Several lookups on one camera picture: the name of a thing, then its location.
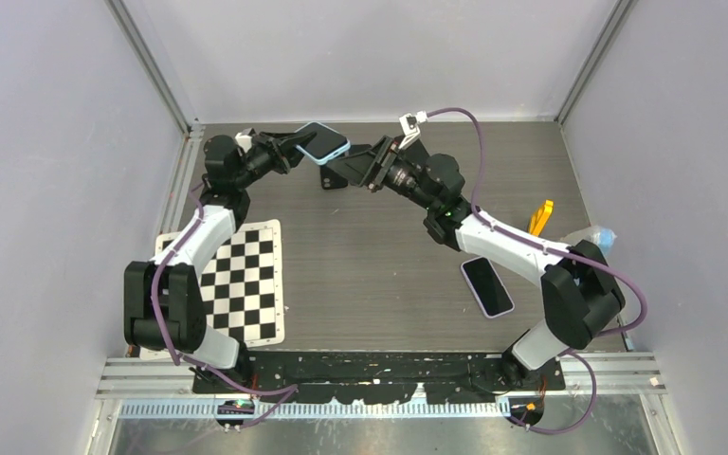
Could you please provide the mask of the black camera-hole case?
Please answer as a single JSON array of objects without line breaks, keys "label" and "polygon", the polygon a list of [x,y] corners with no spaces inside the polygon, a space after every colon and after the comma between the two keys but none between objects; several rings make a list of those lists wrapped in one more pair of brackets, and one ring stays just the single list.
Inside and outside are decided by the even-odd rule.
[{"label": "black camera-hole case", "polygon": [[334,172],[328,166],[319,167],[320,185],[324,190],[340,190],[347,188],[349,182],[346,178]]}]

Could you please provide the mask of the phone with blue case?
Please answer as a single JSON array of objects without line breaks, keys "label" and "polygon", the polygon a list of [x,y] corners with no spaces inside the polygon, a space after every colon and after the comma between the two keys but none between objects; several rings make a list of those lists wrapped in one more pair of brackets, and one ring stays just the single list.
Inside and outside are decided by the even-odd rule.
[{"label": "phone with blue case", "polygon": [[307,158],[322,166],[345,154],[351,148],[347,137],[320,122],[309,122],[295,131],[298,136],[311,136],[307,142],[297,146]]}]

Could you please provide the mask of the phone with lilac case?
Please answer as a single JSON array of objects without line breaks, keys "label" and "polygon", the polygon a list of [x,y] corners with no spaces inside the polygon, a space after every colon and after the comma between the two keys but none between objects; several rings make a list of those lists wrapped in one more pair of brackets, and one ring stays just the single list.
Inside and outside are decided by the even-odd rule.
[{"label": "phone with lilac case", "polygon": [[460,266],[464,281],[470,289],[482,314],[496,319],[514,311],[515,304],[494,265],[486,258],[477,257]]}]

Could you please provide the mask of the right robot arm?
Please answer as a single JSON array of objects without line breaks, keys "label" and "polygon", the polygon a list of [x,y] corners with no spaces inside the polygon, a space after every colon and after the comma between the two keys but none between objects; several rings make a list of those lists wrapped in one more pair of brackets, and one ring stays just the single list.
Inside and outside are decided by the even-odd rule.
[{"label": "right robot arm", "polygon": [[431,155],[419,141],[401,151],[385,136],[372,146],[354,146],[327,166],[354,186],[388,188],[424,209],[424,226],[436,243],[483,257],[538,286],[543,320],[501,356],[504,379],[516,389],[536,382],[549,360],[587,347],[626,305],[597,245],[545,241],[491,217],[464,197],[465,179],[451,155]]}]

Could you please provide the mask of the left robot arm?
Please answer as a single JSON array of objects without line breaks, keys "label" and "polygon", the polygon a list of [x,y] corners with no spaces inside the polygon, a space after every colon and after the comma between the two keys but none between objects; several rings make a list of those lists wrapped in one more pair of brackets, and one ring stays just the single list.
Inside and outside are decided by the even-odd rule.
[{"label": "left robot arm", "polygon": [[253,377],[237,339],[210,328],[200,277],[245,220],[249,186],[268,173],[287,174],[304,157],[312,132],[215,136],[204,145],[203,189],[186,228],[148,261],[129,263],[123,275],[123,334],[131,346],[167,351],[215,367],[228,391],[244,391]]}]

